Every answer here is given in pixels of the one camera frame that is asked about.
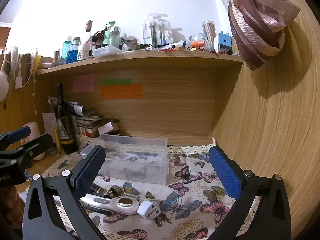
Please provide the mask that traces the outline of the butterfly print cloth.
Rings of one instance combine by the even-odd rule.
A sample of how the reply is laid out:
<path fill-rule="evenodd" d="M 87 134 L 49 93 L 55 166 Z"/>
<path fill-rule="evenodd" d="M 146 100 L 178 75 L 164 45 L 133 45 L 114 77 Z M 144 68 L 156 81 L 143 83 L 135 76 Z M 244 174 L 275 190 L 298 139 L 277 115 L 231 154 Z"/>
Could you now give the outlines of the butterfly print cloth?
<path fill-rule="evenodd" d="M 225 191 L 210 163 L 197 156 L 208 156 L 212 145 L 169 147 L 168 185 L 136 183 L 97 176 L 103 189 L 129 190 L 141 202 L 152 202 L 159 215 L 146 220 L 140 215 L 108 211 L 105 215 L 87 213 L 108 239 L 206 239 L 220 225 L 235 203 Z"/>

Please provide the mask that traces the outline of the pink silk scarf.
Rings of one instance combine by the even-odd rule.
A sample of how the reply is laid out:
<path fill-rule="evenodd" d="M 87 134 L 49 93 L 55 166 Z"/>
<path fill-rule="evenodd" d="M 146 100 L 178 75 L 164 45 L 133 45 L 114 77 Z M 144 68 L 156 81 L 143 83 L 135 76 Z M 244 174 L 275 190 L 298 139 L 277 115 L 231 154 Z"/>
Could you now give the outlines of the pink silk scarf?
<path fill-rule="evenodd" d="M 285 43 L 284 29 L 299 12 L 291 0 L 230 0 L 231 31 L 251 71 L 280 53 Z"/>

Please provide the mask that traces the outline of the black gold rectangular case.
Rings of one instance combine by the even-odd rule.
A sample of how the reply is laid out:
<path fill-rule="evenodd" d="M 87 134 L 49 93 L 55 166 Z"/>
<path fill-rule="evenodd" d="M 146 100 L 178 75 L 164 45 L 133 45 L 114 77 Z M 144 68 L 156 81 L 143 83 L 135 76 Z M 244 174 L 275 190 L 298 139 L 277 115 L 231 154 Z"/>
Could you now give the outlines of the black gold rectangular case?
<path fill-rule="evenodd" d="M 117 185 L 112 185 L 109 189 L 105 189 L 100 187 L 99 185 L 93 183 L 91 185 L 91 194 L 96 194 L 97 196 L 105 197 L 105 198 L 116 198 L 123 195 L 123 191 L 121 187 Z"/>

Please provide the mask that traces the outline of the dark wine bottle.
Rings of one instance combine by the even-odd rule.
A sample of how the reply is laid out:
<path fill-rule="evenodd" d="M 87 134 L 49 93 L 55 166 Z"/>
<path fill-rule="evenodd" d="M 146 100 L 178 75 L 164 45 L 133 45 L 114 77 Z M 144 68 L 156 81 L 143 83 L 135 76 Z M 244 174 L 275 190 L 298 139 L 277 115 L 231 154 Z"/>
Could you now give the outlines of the dark wine bottle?
<path fill-rule="evenodd" d="M 78 144 L 73 129 L 70 107 L 65 102 L 63 84 L 56 84 L 57 105 L 55 106 L 55 117 L 58 126 L 59 138 L 65 154 L 72 154 L 78 151 Z"/>

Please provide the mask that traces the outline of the orange sticky note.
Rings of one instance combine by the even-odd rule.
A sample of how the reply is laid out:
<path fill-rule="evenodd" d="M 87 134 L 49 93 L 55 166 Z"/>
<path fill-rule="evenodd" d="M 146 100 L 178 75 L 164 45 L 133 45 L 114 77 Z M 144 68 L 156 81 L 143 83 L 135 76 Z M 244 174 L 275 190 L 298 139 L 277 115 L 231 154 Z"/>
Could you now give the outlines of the orange sticky note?
<path fill-rule="evenodd" d="M 134 85 L 108 85 L 99 86 L 99 97 L 101 99 L 143 99 L 143 86 Z"/>

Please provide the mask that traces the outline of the stack of books and papers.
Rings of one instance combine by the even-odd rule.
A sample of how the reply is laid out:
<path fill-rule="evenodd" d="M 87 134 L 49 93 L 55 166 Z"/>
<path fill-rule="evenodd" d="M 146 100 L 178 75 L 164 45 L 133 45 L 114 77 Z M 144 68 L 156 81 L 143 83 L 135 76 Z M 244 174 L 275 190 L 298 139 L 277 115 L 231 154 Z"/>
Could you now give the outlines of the stack of books and papers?
<path fill-rule="evenodd" d="M 106 119 L 78 102 L 66 101 L 66 103 L 69 107 L 75 134 L 90 138 L 99 137 L 98 128 L 105 124 Z"/>

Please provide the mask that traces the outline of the white cube charger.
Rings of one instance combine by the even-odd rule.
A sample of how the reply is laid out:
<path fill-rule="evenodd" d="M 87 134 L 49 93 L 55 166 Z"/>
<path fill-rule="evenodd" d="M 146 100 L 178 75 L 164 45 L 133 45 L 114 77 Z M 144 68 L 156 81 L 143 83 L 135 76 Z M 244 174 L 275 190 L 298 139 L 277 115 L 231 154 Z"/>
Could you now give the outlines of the white cube charger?
<path fill-rule="evenodd" d="M 161 214 L 161 211 L 156 203 L 145 200 L 139 205 L 137 214 L 146 220 L 154 220 Z"/>

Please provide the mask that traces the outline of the clear cosmetic organizer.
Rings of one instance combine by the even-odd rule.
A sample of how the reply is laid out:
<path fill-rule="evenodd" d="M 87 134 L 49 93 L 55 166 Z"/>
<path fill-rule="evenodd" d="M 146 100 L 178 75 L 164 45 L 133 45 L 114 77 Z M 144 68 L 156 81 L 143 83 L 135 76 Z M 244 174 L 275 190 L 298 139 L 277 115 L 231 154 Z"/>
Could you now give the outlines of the clear cosmetic organizer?
<path fill-rule="evenodd" d="M 143 24 L 144 44 L 162 47 L 173 43 L 172 29 L 166 14 L 151 13 Z"/>

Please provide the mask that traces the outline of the clear plastic storage box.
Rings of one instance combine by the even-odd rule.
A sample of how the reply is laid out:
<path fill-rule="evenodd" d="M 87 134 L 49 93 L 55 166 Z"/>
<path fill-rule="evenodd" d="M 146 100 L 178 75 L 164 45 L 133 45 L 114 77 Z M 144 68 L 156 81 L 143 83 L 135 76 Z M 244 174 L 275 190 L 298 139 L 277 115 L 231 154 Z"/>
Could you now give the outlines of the clear plastic storage box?
<path fill-rule="evenodd" d="M 105 150 L 99 174 L 114 179 L 165 185 L 168 174 L 167 138 L 125 137 L 104 134 L 80 151 L 87 157 L 94 146 Z"/>

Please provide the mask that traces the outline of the blue box on shelf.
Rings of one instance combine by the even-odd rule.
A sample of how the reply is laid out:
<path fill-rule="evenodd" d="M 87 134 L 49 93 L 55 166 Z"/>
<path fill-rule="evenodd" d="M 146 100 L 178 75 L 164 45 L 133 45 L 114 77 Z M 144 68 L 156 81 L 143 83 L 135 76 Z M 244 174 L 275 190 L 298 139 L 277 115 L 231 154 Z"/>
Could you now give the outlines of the blue box on shelf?
<path fill-rule="evenodd" d="M 219 54 L 227 54 L 232 55 L 232 37 L 229 35 L 229 33 L 223 33 L 220 31 L 218 33 L 218 44 L 217 44 L 217 52 Z"/>

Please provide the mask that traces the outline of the mint green bottle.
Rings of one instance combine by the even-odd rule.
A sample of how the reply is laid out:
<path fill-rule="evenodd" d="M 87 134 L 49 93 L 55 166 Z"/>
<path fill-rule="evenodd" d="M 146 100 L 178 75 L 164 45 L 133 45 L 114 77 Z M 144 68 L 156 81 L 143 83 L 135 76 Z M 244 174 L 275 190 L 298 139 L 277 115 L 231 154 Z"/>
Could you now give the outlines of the mint green bottle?
<path fill-rule="evenodd" d="M 103 47 L 113 46 L 119 48 L 120 45 L 120 27 L 116 26 L 115 21 L 108 22 L 103 37 Z"/>

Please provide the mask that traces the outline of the jar with sticks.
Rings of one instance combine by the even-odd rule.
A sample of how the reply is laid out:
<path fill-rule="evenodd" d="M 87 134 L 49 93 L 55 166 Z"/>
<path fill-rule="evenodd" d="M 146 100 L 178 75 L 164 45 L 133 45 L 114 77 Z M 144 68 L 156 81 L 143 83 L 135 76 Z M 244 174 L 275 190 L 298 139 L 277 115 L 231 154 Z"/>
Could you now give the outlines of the jar with sticks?
<path fill-rule="evenodd" d="M 203 21 L 202 27 L 209 49 L 214 50 L 214 39 L 216 37 L 215 23 L 213 21 Z"/>

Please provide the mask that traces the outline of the blue bottle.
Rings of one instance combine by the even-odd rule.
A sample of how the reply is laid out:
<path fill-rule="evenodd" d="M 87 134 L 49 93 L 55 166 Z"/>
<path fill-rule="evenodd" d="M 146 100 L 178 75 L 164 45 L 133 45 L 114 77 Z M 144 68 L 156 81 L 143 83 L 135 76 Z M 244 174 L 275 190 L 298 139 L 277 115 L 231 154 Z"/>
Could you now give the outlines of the blue bottle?
<path fill-rule="evenodd" d="M 78 36 L 73 38 L 69 36 L 63 43 L 61 59 L 63 59 L 65 63 L 73 63 L 77 61 L 79 44 L 80 37 Z"/>

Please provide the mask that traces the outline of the white plastic tray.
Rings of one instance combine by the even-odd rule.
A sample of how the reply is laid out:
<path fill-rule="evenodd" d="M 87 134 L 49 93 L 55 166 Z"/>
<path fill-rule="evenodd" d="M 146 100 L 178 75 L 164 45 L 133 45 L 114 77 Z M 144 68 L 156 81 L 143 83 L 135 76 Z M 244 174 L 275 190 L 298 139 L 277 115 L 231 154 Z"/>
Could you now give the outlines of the white plastic tray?
<path fill-rule="evenodd" d="M 99 58 L 99 57 L 105 57 L 110 55 L 121 55 L 123 51 L 119 48 L 116 48 L 114 46 L 105 46 L 101 48 L 97 48 L 93 50 L 93 57 Z"/>

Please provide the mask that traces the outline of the white facial massager device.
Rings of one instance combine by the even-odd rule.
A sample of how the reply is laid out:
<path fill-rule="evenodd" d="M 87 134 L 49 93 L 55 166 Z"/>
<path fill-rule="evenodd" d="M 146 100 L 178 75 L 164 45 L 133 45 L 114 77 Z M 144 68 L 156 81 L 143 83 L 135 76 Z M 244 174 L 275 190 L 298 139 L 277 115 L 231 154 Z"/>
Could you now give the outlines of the white facial massager device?
<path fill-rule="evenodd" d="M 125 215 L 134 215 L 137 213 L 139 208 L 139 201 L 135 198 L 126 196 L 108 199 L 93 194 L 87 194 L 80 198 L 80 200 L 96 209 L 113 211 Z"/>

